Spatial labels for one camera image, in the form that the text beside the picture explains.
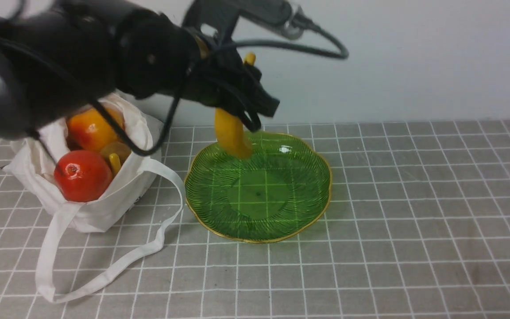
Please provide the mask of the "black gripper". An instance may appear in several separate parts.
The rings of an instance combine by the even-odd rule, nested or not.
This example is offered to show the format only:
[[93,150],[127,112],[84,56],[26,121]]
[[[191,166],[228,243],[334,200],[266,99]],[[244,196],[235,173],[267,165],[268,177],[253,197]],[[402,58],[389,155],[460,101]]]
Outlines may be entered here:
[[255,55],[241,57],[235,48],[216,54],[217,41],[194,34],[198,43],[200,65],[184,89],[184,99],[223,108],[239,119],[250,132],[261,129],[258,115],[273,118],[280,100],[261,85],[263,74],[255,67]]

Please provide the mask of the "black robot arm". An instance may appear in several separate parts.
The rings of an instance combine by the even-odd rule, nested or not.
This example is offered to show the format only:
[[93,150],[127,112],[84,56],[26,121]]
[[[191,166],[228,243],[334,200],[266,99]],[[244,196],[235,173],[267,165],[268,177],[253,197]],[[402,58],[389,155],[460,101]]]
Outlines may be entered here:
[[183,89],[182,99],[215,107],[230,99],[229,86],[271,117],[278,101],[235,49],[187,78],[232,43],[239,17],[278,27],[291,14],[283,0],[195,0],[176,25],[128,0],[57,0],[35,16],[0,17],[0,138],[27,137],[115,91],[142,100]]

